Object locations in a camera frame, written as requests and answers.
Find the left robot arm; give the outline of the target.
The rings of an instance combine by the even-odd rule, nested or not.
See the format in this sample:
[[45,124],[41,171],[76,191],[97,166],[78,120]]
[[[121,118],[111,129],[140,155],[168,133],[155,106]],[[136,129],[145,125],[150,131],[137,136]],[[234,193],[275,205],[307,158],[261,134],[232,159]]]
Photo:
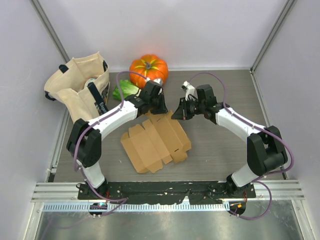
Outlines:
[[73,156],[75,170],[83,173],[93,198],[100,200],[107,196],[108,191],[108,181],[99,164],[103,139],[148,112],[156,115],[167,113],[162,85],[160,78],[148,79],[139,93],[124,98],[107,113],[88,121],[80,118],[74,123],[66,148]]

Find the brown cardboard paper box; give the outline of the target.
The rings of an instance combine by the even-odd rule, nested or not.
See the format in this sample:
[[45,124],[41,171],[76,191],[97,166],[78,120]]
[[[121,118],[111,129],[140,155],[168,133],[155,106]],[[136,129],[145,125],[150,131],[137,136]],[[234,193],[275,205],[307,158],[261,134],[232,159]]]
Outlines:
[[186,160],[192,144],[178,120],[172,119],[173,112],[146,116],[147,120],[130,127],[120,140],[135,171],[154,174],[168,163]]

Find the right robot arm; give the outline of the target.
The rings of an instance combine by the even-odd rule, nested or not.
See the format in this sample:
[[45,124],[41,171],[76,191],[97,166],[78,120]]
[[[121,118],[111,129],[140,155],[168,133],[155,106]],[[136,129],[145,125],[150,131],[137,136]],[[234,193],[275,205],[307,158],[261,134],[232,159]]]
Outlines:
[[246,143],[246,164],[226,178],[225,193],[236,198],[249,184],[279,168],[288,161],[285,146],[280,142],[277,127],[264,127],[242,117],[223,102],[218,102],[209,84],[192,86],[185,81],[173,120],[190,120],[203,115],[215,125],[226,128]]

